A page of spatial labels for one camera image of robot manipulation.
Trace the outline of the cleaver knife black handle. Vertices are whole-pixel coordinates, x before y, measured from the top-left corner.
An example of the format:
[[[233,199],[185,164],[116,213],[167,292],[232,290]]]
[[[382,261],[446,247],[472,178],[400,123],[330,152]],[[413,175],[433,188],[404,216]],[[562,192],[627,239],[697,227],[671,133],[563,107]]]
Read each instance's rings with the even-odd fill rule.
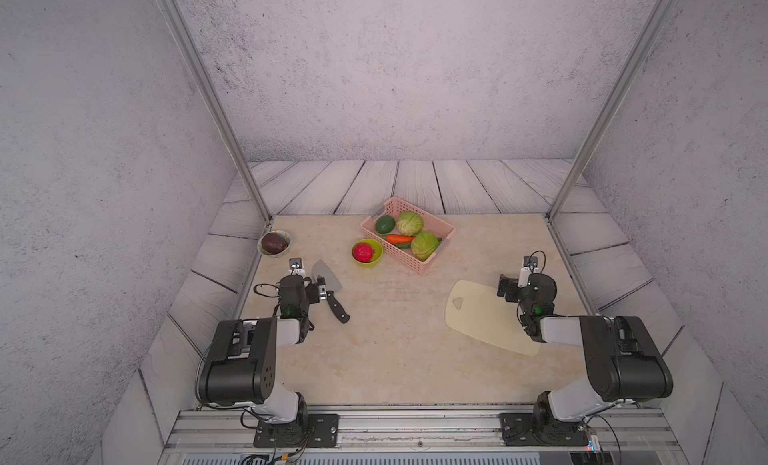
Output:
[[[342,324],[348,323],[350,316],[336,298],[336,293],[342,289],[342,285],[330,267],[323,260],[318,260],[312,266],[311,276],[318,286],[320,300],[328,304],[339,322]]]

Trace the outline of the cream plastic cutting board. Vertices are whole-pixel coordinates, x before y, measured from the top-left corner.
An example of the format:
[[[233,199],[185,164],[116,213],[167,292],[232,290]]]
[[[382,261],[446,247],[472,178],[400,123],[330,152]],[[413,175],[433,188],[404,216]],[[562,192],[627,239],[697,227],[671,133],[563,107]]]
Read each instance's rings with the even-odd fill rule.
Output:
[[[445,308],[446,325],[485,344],[524,356],[538,354],[534,342],[517,319],[517,308],[497,296],[497,289],[459,280],[452,287]]]

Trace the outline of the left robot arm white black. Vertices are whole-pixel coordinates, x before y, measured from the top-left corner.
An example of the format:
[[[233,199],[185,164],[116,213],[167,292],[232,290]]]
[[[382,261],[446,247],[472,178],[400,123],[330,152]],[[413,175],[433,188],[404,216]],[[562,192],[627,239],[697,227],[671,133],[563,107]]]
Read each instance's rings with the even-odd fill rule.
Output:
[[[277,380],[277,350],[301,344],[314,329],[309,308],[326,292],[325,278],[283,277],[277,307],[267,318],[219,322],[200,367],[196,393],[210,408],[241,408],[260,422],[304,430],[303,396]]]

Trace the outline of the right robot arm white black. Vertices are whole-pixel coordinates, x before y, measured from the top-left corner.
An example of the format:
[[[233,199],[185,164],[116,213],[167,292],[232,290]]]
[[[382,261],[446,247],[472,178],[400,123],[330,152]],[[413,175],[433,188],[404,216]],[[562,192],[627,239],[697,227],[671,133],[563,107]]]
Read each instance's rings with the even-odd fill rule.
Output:
[[[502,275],[497,295],[518,305],[522,330],[537,343],[582,349],[586,375],[567,386],[541,393],[527,432],[557,445],[586,440],[586,420],[624,402],[669,397],[672,373],[642,319],[636,316],[566,316],[555,313],[557,285],[543,273],[525,280]]]

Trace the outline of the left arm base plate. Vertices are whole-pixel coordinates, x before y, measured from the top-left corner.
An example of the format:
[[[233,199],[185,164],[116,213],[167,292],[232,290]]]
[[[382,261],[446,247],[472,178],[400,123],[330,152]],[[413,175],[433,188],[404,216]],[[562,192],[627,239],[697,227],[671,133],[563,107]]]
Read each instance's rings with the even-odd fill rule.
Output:
[[[337,445],[339,416],[337,414],[298,415],[284,424],[259,420],[253,446],[255,448],[334,448]]]

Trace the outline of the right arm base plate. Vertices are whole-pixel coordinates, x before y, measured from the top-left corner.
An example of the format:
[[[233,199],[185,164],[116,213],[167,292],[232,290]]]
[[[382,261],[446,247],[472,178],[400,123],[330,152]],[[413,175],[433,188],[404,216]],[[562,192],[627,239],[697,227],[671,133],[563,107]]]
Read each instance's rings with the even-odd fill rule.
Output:
[[[561,422],[533,413],[502,413],[499,419],[502,440],[509,447],[586,447],[590,443],[580,423]]]

